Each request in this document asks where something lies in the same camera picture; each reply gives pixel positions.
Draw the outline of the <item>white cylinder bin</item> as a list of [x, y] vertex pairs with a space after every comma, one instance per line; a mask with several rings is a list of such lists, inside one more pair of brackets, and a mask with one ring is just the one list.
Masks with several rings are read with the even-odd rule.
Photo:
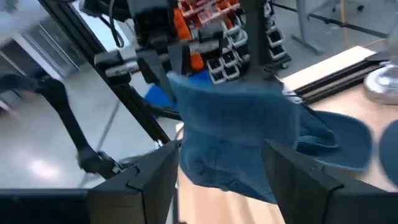
[[386, 42], [390, 59], [383, 67], [369, 73], [363, 85], [366, 96], [384, 105], [398, 105], [398, 26], [390, 33]]

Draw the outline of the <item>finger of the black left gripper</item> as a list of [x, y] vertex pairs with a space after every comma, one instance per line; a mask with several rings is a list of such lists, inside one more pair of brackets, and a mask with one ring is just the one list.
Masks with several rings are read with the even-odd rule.
[[169, 46], [171, 69], [181, 75], [187, 75], [191, 70], [191, 55], [188, 44], [181, 42]]
[[155, 83], [154, 79], [156, 79], [168, 98], [173, 100], [174, 94], [157, 52], [139, 52], [137, 54], [137, 63], [141, 73], [144, 75], [144, 79], [146, 81], [149, 79], [150, 83]]

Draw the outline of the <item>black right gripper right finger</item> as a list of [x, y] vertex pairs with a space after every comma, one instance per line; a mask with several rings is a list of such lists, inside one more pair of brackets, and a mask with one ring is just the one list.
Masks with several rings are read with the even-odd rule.
[[285, 224], [398, 224], [398, 192], [388, 192], [273, 140], [264, 170]]

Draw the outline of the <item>blue denim baseball cap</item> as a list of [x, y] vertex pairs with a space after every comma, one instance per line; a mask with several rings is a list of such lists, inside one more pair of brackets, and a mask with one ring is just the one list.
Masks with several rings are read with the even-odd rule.
[[367, 167], [373, 138], [362, 121], [313, 110], [281, 82], [167, 77], [184, 123], [180, 167], [195, 185], [275, 203], [262, 158], [268, 140], [328, 166]]
[[398, 119], [391, 122], [382, 133], [379, 159], [387, 178], [398, 187]]

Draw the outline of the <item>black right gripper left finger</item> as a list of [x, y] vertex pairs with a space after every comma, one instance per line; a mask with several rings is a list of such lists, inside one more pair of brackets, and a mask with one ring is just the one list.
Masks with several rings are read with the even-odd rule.
[[180, 141], [92, 189], [0, 189], [0, 224], [165, 224]]

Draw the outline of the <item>blue plastic bin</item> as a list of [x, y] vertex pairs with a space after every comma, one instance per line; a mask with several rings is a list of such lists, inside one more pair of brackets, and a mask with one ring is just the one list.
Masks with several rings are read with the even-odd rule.
[[[202, 70], [200, 72], [196, 72], [193, 75], [189, 76], [188, 78], [191, 82], [203, 82], [203, 83], [210, 83], [211, 81], [210, 74], [208, 70]], [[145, 94], [144, 97], [149, 103], [153, 105], [169, 108], [172, 110], [177, 111], [178, 107], [175, 103], [172, 103], [168, 96], [165, 94], [163, 89], [157, 85], [152, 85], [149, 91]]]

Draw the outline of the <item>small parts bin rack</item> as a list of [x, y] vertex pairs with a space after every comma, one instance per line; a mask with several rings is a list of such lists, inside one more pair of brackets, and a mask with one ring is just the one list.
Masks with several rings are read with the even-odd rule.
[[[250, 63], [246, 12], [247, 0], [177, 0], [174, 24], [180, 40], [190, 43], [190, 68], [214, 84], [246, 74]], [[259, 63], [275, 75], [287, 68], [291, 58], [285, 51], [284, 35], [277, 26], [272, 0], [255, 0], [260, 15]]]

